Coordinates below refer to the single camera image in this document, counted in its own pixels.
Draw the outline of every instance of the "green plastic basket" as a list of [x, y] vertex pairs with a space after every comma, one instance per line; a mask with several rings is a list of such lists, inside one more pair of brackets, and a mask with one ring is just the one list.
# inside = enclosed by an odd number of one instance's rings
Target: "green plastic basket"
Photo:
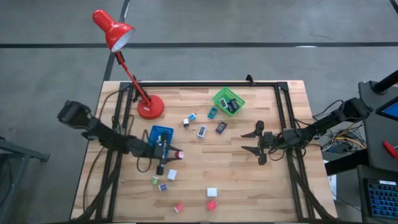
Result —
[[[223, 108], [222, 105], [218, 102], [220, 99], [224, 98], [225, 101], [228, 103], [230, 100], [235, 99], [239, 108], [235, 111], [235, 113], [231, 113], [229, 112], [228, 109]], [[230, 115], [230, 116], [234, 116], [245, 104], [245, 101], [238, 96], [237, 94], [235, 94], [234, 92], [232, 92], [228, 87], [224, 86], [224, 88], [222, 88], [214, 97], [213, 97], [213, 101], [214, 103], [221, 109], [223, 110], [226, 114]]]

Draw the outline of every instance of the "wooden table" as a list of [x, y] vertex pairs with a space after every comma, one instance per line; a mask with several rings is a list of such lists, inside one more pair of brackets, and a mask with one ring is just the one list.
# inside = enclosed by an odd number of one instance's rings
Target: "wooden table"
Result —
[[[296, 118], [312, 122], [303, 81], [288, 81], [290, 97]], [[104, 82], [98, 109], [111, 92], [118, 90], [119, 82]], [[150, 178], [155, 174], [157, 161], [150, 171], [140, 173], [136, 169], [137, 158], [123, 156], [119, 179], [118, 196], [114, 211], [114, 222], [273, 222], [297, 221], [290, 186], [286, 158], [274, 162], [268, 158], [264, 166], [259, 166], [257, 158], [241, 146], [256, 146], [257, 139], [244, 139], [241, 134], [254, 130], [257, 120], [265, 122], [266, 131], [281, 132], [276, 98], [273, 88], [268, 87], [230, 87], [242, 97], [246, 104], [233, 117], [219, 110], [215, 119], [207, 114], [214, 103], [212, 97], [220, 87], [147, 87], [148, 94], [160, 96], [165, 104], [163, 115], [155, 120], [144, 120], [137, 114], [137, 106], [130, 111], [135, 116], [131, 134], [139, 138], [144, 129], [149, 132], [152, 125], [158, 124], [174, 128], [172, 145], [184, 150], [185, 158], [168, 164], [168, 168], [178, 170], [175, 181], [162, 176], [160, 184], [167, 184], [168, 191], [159, 192]], [[104, 107], [102, 122], [111, 126], [117, 95], [112, 96]], [[287, 108], [284, 105], [285, 118]], [[182, 126], [182, 119], [197, 113], [195, 122], [188, 129]], [[219, 135], [214, 131], [220, 121], [228, 124]], [[204, 139], [198, 139], [200, 125], [208, 130]], [[76, 193], [72, 218], [82, 214], [83, 188], [88, 171], [100, 151], [98, 142], [90, 142]], [[271, 155], [278, 158], [281, 152]], [[104, 169], [106, 150], [102, 152], [87, 190], [86, 206], [98, 193]], [[327, 211], [336, 217], [335, 205], [325, 166], [319, 147], [307, 147], [304, 157], [308, 181], [312, 192]], [[147, 159], [140, 160], [141, 169], [148, 165]], [[206, 188], [218, 189], [218, 206], [209, 212], [206, 203]], [[184, 209], [175, 213], [173, 207], [182, 203]]]

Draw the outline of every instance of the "lamp base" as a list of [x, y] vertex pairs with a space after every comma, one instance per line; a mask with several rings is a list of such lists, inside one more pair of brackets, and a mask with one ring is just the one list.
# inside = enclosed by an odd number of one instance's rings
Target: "lamp base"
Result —
[[138, 113], [144, 119], [155, 119], [162, 115], [164, 110], [164, 104], [160, 97], [156, 95], [150, 95], [150, 106], [144, 103], [138, 103]]

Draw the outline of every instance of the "red desk lamp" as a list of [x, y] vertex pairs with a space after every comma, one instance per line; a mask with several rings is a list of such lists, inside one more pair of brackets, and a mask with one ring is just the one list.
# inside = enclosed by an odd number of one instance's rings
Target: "red desk lamp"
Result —
[[163, 101], [156, 95], [148, 95], [136, 82], [135, 78], [130, 74], [124, 63], [123, 56], [120, 49], [131, 39], [135, 28], [124, 22], [115, 22], [112, 17], [104, 10], [96, 10], [93, 13], [93, 20], [104, 32], [106, 45], [108, 45], [111, 52], [116, 53], [116, 58], [120, 65], [123, 66], [127, 75], [130, 77], [132, 83], [136, 87], [140, 96], [144, 101], [138, 102], [138, 113], [145, 119], [158, 118], [164, 109]]

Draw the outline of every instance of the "concrete floor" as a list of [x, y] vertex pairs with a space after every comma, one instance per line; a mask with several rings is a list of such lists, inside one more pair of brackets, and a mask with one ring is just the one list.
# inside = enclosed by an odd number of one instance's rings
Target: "concrete floor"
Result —
[[[103, 43], [95, 9], [120, 16], [123, 0], [0, 2], [0, 44]], [[388, 42], [388, 0], [131, 0], [132, 42]], [[357, 83], [397, 69], [396, 47], [123, 50], [144, 80], [305, 80], [313, 113], [358, 96]], [[0, 49], [0, 136], [41, 152], [18, 195], [14, 223], [68, 220], [87, 142], [59, 123], [66, 100], [95, 108], [109, 50]], [[111, 80], [128, 80], [115, 62]], [[337, 203], [344, 220], [359, 212]]]

